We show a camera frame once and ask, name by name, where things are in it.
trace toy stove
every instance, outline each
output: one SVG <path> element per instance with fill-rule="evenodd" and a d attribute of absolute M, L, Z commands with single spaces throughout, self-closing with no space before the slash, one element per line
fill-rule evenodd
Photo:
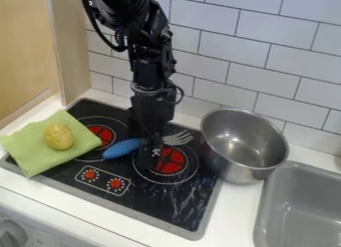
<path fill-rule="evenodd" d="M 165 146 L 153 169 L 139 169 L 137 154 L 102 159 L 110 145 L 129 135 L 124 110 L 80 100 L 68 112 L 96 134 L 102 145 L 34 179 L 189 240 L 202 237 L 220 182 L 200 160 L 201 135 L 187 145 Z M 165 134 L 185 128 L 168 124 Z M 4 167 L 19 171 L 8 157 Z"/>

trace green cloth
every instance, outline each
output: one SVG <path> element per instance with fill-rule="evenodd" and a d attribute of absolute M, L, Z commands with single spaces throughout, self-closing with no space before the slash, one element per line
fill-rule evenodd
<path fill-rule="evenodd" d="M 66 124 L 75 137 L 67 150 L 55 150 L 44 142 L 43 132 L 50 124 Z M 48 119 L 27 126 L 8 136 L 1 136 L 0 143 L 13 156 L 27 177 L 35 176 L 52 167 L 72 160 L 101 145 L 101 140 L 83 124 L 65 111 L 58 111 Z"/>

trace stainless steel sink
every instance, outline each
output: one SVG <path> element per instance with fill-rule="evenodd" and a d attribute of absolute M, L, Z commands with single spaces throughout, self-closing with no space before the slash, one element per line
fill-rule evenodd
<path fill-rule="evenodd" d="M 340 247 L 341 174 L 298 162 L 266 182 L 253 232 L 256 247 Z"/>

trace countertop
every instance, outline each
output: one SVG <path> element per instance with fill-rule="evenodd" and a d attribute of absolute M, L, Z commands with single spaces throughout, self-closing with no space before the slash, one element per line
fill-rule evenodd
<path fill-rule="evenodd" d="M 83 97 L 121 108 L 130 106 L 127 99 L 96 90 L 88 90 Z M 52 97 L 0 130 L 0 135 L 41 121 L 63 108 L 60 97 Z M 176 114 L 174 122 L 198 128 L 200 120 Z M 0 145 L 0 158 L 4 155 L 6 151 Z M 340 157 L 309 148 L 290 145 L 289 159 L 341 172 Z M 249 186 L 225 183 L 203 238 L 188 241 L 0 167 L 0 206 L 11 207 L 95 246 L 108 247 L 253 247 L 252 231 L 262 187 L 263 183 Z"/>

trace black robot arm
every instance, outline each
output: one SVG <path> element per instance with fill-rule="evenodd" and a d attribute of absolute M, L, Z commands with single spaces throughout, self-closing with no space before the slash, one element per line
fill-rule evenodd
<path fill-rule="evenodd" d="M 173 119 L 174 107 L 183 98 L 183 90 L 170 80 L 175 73 L 176 60 L 171 50 L 172 32 L 166 14 L 154 0 L 82 1 L 104 42 L 117 52 L 129 51 L 135 93 L 131 98 L 131 113 L 142 137 L 139 165 L 151 168 L 164 145 L 164 125 Z M 115 31 L 117 45 L 103 35 L 96 19 Z M 180 93 L 179 100 L 176 100 L 176 92 Z"/>

